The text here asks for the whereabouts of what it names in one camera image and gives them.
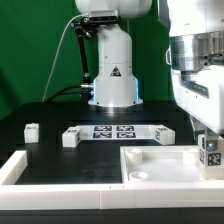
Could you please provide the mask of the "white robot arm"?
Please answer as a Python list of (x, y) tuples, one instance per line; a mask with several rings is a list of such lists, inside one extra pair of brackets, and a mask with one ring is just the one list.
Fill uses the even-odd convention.
[(109, 109), (142, 102), (132, 39), (119, 21), (142, 17), (153, 4), (169, 32), (164, 52), (175, 101), (204, 128), (205, 149), (217, 151), (224, 134), (224, 0), (75, 0), (83, 32), (98, 38), (99, 73), (89, 104)]

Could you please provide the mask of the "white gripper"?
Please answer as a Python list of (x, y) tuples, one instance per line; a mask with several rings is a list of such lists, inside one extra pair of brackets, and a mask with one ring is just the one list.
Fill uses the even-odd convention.
[(224, 66), (209, 66), (185, 80), (178, 70), (171, 71), (174, 98), (178, 106), (204, 124), (205, 149), (218, 150), (224, 134)]

